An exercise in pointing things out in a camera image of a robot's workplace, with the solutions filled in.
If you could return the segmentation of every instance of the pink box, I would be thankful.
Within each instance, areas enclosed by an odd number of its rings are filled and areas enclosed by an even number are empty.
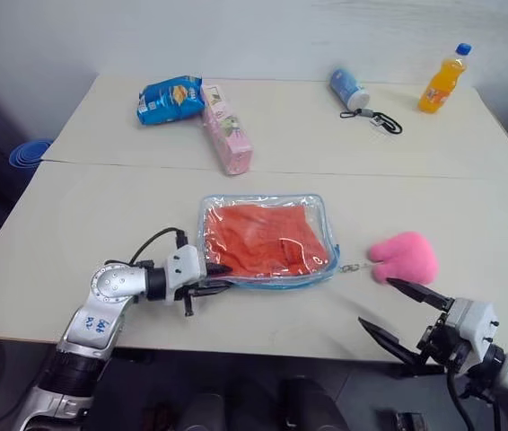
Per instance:
[[[250,167],[252,145],[226,101],[220,85],[203,84],[201,91],[206,104],[204,125],[212,137],[226,173],[237,175],[246,172]]]

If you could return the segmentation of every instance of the pink plush toy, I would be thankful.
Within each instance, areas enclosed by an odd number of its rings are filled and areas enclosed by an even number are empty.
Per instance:
[[[435,280],[439,268],[431,244],[417,232],[403,232],[373,245],[368,257],[381,262],[372,271],[379,283],[387,283],[386,278],[402,278],[426,285]]]

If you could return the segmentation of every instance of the blue and white can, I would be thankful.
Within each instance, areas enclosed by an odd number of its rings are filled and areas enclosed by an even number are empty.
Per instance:
[[[358,83],[355,76],[345,69],[335,70],[329,85],[348,110],[361,110],[370,102],[370,94]]]

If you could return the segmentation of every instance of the black cable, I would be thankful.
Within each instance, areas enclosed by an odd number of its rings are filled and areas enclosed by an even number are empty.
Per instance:
[[[22,396],[14,403],[14,405],[8,409],[2,416],[0,416],[0,422],[7,419],[9,416],[11,416],[16,410],[19,409],[21,404],[26,401],[27,399],[27,392],[31,390],[31,388],[34,386],[35,382],[39,379],[39,376],[42,373],[42,370],[44,369],[45,365],[47,364],[47,361],[50,359],[52,354],[51,349],[48,350],[47,354],[43,358],[43,360],[40,363],[39,366],[39,372],[35,375],[33,379],[27,384],[27,386],[24,388],[24,391],[22,393]]]
[[[502,413],[499,403],[494,401],[492,405],[494,406],[494,431],[502,431]]]
[[[128,265],[134,265],[136,262],[136,259],[138,259],[138,256],[140,256],[140,253],[142,253],[146,247],[148,247],[154,240],[156,240],[157,238],[163,236],[164,234],[166,234],[168,232],[176,232],[177,246],[178,246],[179,239],[181,236],[186,238],[184,231],[182,231],[176,227],[167,227],[166,229],[162,229],[160,232],[155,233],[153,236],[151,236],[148,240],[146,240],[146,242],[143,245],[141,245],[138,248],[138,250],[132,257],[132,259],[128,262]]]
[[[121,265],[127,265],[129,267],[132,267],[132,265],[130,265],[128,262],[123,262],[122,260],[109,259],[105,260],[104,262],[105,265],[109,265],[110,263],[120,263]]]
[[[399,135],[404,130],[403,127],[395,119],[389,115],[384,114],[383,112],[374,112],[373,115],[374,120],[380,119],[381,126],[392,135]]]
[[[392,117],[383,112],[373,110],[345,110],[340,112],[341,119],[352,119],[355,116],[373,119],[377,126],[382,126],[388,133],[399,135],[404,128]]]
[[[463,422],[466,424],[468,431],[475,431],[473,422],[471,422],[471,418],[469,417],[468,412],[461,405],[460,396],[458,395],[455,389],[455,382],[453,381],[454,377],[455,371],[453,370],[453,368],[448,368],[448,372],[446,374],[446,381],[448,384],[448,392],[450,393],[451,402],[453,402],[453,405],[455,406],[456,410],[458,411],[458,413],[460,413],[460,416],[463,419]]]

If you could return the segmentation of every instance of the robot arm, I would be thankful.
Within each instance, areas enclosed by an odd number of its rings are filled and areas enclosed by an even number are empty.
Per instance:
[[[199,287],[197,282],[205,276],[206,265],[191,245],[174,251],[163,268],[154,268],[151,261],[139,266],[110,263],[100,268],[92,277],[84,305],[74,314],[46,371],[27,396],[13,431],[33,429],[45,420],[53,429],[58,429],[58,422],[64,429],[80,429],[128,307],[139,296],[166,303],[184,299],[187,315],[192,315],[192,296],[212,295],[230,286]]]
[[[493,402],[490,390],[496,387],[508,389],[508,354],[494,344],[499,321],[491,303],[448,298],[425,286],[396,278],[388,278],[388,282],[404,295],[419,303],[428,303],[443,313],[434,325],[425,330],[417,344],[419,354],[402,347],[398,339],[386,330],[360,319],[365,330],[380,346],[409,365],[414,373],[432,358],[445,367],[448,374],[466,374],[469,384],[461,398],[475,396]],[[453,393],[452,398],[457,399],[458,395]],[[462,416],[465,415],[465,410],[458,407],[458,403],[456,408]]]

